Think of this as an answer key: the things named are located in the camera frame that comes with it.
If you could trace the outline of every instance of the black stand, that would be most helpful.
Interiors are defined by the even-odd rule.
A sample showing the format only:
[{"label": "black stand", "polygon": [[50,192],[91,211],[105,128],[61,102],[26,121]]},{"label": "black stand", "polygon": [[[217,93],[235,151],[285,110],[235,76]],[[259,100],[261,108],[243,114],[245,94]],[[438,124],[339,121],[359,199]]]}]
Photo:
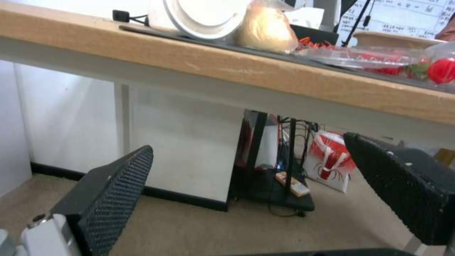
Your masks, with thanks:
[{"label": "black stand", "polygon": [[234,168],[230,185],[230,196],[237,199],[246,198],[263,203],[270,203],[272,205],[293,208],[298,212],[298,215],[304,215],[305,211],[313,211],[314,203],[310,194],[297,197],[291,192],[291,177],[294,177],[306,185],[301,174],[302,172],[300,171],[300,166],[294,158],[295,119],[291,119],[286,185],[283,187],[283,185],[275,179],[274,169],[264,171],[254,170],[266,120],[267,113],[259,112],[254,127],[247,166],[246,168]]}]

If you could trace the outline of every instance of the textured gripper pad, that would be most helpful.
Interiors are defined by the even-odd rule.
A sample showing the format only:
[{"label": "textured gripper pad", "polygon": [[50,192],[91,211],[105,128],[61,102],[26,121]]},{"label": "textured gripper pad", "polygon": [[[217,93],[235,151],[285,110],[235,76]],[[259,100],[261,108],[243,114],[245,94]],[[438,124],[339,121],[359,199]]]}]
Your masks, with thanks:
[{"label": "textured gripper pad", "polygon": [[66,216],[83,255],[108,255],[144,188],[153,150],[142,147],[88,172],[51,212]]},{"label": "textured gripper pad", "polygon": [[79,221],[93,255],[107,255],[117,241],[144,188],[152,154],[138,154],[108,185],[105,193]]},{"label": "textured gripper pad", "polygon": [[344,141],[368,184],[427,245],[446,245],[454,230],[455,171],[428,154],[346,133]]}]

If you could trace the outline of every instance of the white object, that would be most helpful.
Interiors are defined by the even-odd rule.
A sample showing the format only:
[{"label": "white object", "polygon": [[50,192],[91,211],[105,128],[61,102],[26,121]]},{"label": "white object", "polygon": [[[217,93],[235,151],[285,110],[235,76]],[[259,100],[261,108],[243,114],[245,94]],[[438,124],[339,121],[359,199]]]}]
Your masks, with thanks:
[{"label": "white object", "polygon": [[214,40],[231,34],[242,23],[246,0],[163,0],[175,27],[189,36]]},{"label": "white object", "polygon": [[17,256],[81,256],[74,235],[61,214],[28,225],[20,235]]},{"label": "white object", "polygon": [[319,29],[324,16],[324,9],[304,7],[284,13],[292,25]]},{"label": "white object", "polygon": [[[356,31],[363,30],[364,18],[370,12],[372,5],[373,1],[367,7]],[[338,28],[337,45],[341,45],[341,41],[346,40],[363,6],[364,1],[358,1],[343,15]],[[434,39],[436,34],[447,25],[452,15],[452,11],[447,10],[454,8],[455,1],[376,0],[371,11],[371,20],[365,30]],[[356,44],[357,40],[354,38],[349,42],[350,46]]]},{"label": "white object", "polygon": [[163,0],[150,0],[148,24],[151,28],[166,32],[179,32],[174,26],[164,8]]}]

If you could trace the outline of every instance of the small box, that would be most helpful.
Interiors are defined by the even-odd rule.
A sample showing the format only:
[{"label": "small box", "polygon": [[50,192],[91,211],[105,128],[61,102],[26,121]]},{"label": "small box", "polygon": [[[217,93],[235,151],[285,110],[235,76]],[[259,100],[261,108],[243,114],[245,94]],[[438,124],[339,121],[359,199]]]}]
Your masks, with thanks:
[{"label": "small box", "polygon": [[[275,174],[275,179],[281,183],[281,185],[286,186],[286,172],[280,172]],[[303,195],[309,194],[310,189],[307,186],[303,185],[300,181],[291,178],[291,192],[297,197],[301,197]]]}]

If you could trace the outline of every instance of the paper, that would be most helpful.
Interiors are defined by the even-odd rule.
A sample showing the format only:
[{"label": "paper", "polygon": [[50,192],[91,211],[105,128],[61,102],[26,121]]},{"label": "paper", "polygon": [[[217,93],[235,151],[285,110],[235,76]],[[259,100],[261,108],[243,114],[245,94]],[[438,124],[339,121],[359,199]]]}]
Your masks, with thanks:
[{"label": "paper", "polygon": [[319,29],[324,16],[324,9],[303,7],[284,13],[292,25]]},{"label": "paper", "polygon": [[[370,12],[373,2],[372,0],[367,7],[356,31],[434,39],[447,25],[455,11],[455,0],[376,0],[371,11],[371,20],[364,28],[364,19]],[[341,18],[337,45],[341,45],[341,41],[348,37],[364,4],[364,0],[357,1]],[[357,39],[353,37],[349,45],[356,44]]]}]

